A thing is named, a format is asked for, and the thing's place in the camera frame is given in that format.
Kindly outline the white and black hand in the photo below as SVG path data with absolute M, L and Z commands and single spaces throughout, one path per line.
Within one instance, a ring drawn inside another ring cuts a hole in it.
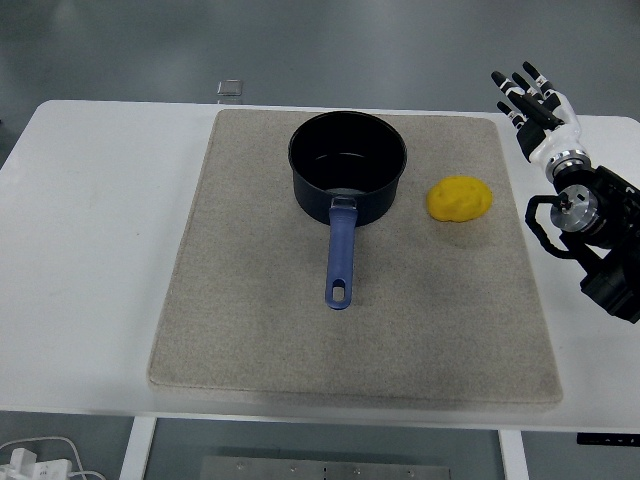
M 581 126 L 567 97 L 531 63 L 522 65 L 528 79 L 518 72 L 511 77 L 494 71 L 491 79 L 504 95 L 497 108 L 516 131 L 524 158 L 543 168 L 564 152 L 585 155 L 579 142 Z

